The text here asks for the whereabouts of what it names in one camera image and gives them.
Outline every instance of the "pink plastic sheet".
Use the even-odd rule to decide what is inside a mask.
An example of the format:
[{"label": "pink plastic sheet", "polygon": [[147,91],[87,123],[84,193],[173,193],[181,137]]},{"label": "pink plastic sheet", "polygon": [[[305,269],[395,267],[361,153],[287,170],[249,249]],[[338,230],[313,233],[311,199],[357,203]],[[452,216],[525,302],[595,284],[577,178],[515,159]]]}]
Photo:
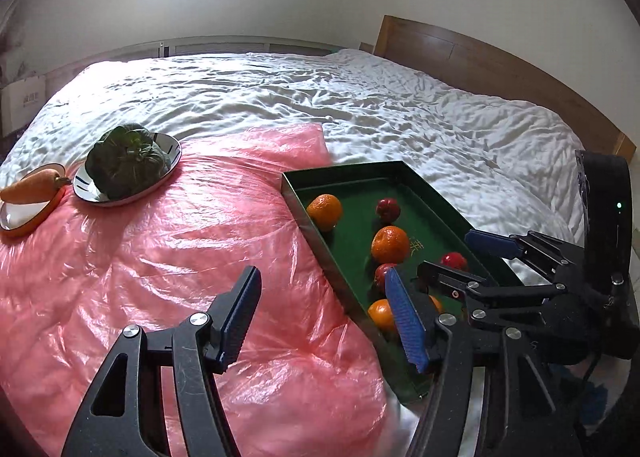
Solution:
[{"label": "pink plastic sheet", "polygon": [[[148,198],[101,209],[68,192],[31,236],[0,245],[0,383],[51,456],[125,325],[177,325],[248,264],[262,298],[238,363],[216,378],[242,455],[372,451],[386,407],[375,352],[280,195],[281,172],[329,162],[317,125],[188,141]],[[173,454],[185,455],[165,401]]]}]

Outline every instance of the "orange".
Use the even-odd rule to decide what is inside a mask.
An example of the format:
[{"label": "orange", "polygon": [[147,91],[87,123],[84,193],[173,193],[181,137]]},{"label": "orange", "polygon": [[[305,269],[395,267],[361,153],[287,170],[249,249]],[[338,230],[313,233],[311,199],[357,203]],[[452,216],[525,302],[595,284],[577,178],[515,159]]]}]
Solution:
[{"label": "orange", "polygon": [[309,217],[316,223],[323,233],[333,230],[342,217],[342,204],[337,197],[327,193],[322,194],[306,207]]},{"label": "orange", "polygon": [[373,302],[367,312],[378,329],[385,332],[396,332],[396,322],[394,322],[389,300],[384,299]]},{"label": "orange", "polygon": [[440,300],[438,300],[435,296],[431,296],[431,295],[429,295],[429,298],[431,298],[431,301],[433,302],[434,306],[436,306],[436,311],[438,311],[438,314],[444,313],[444,307],[442,306],[442,303],[440,302]]},{"label": "orange", "polygon": [[409,237],[396,226],[382,228],[371,243],[371,256],[378,263],[402,263],[409,251]]}]

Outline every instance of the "silver bolt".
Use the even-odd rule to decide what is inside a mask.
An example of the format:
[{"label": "silver bolt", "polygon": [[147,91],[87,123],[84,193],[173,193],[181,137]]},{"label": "silver bolt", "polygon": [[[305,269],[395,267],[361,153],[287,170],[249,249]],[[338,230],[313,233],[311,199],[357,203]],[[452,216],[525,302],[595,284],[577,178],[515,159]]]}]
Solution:
[{"label": "silver bolt", "polygon": [[507,327],[506,334],[512,340],[519,340],[520,338],[522,338],[522,333],[515,327]]},{"label": "silver bolt", "polygon": [[456,317],[453,316],[452,314],[449,314],[448,312],[441,314],[440,316],[438,316],[438,321],[440,323],[442,323],[443,325],[454,325],[456,323]]},{"label": "silver bolt", "polygon": [[195,312],[189,317],[191,325],[204,325],[209,321],[209,316],[204,312]]},{"label": "silver bolt", "polygon": [[139,332],[140,332],[140,327],[138,327],[135,324],[127,325],[122,330],[122,333],[124,334],[125,338],[135,338]]}]

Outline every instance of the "green box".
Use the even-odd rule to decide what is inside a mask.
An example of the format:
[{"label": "green box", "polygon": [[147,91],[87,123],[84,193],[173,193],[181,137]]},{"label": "green box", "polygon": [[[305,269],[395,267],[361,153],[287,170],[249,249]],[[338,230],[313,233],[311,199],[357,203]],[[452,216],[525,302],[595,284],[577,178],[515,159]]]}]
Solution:
[{"label": "green box", "polygon": [[[445,253],[458,251],[475,275],[491,275],[500,285],[521,285],[503,260],[466,247],[463,239],[471,225],[402,161],[286,172],[281,190],[345,312],[373,343],[382,373],[403,404],[424,397],[431,380],[409,364],[399,339],[385,337],[367,314],[369,305],[383,297],[372,285],[377,263],[370,255],[373,236],[383,226],[375,213],[378,201],[394,198],[401,207],[394,225],[406,231],[412,243],[411,256],[401,264],[404,274],[415,275],[423,260],[439,262]],[[306,213],[308,204],[323,193],[340,199],[344,210],[330,233],[321,233]],[[436,296],[447,312],[460,314],[459,302]]]}]

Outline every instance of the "wrinkled white blanket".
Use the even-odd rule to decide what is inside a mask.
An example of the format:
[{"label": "wrinkled white blanket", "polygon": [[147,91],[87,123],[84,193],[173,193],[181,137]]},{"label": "wrinkled white blanket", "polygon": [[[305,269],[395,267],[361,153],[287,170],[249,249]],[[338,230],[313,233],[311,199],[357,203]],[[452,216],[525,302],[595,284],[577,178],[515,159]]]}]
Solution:
[{"label": "wrinkled white blanket", "polygon": [[[38,114],[2,164],[0,187],[45,163],[81,160],[97,137],[124,121],[180,140],[320,122],[336,163],[402,159],[476,228],[533,229],[571,242],[582,236],[574,161],[581,145],[557,114],[469,94],[353,50],[323,58],[202,55],[90,66]],[[524,266],[515,269],[528,284],[540,281]],[[619,381],[623,387],[626,374]],[[481,386],[474,390],[470,451],[463,452],[469,455]],[[417,419],[392,394],[390,400],[402,421],[381,452],[405,445]]]}]

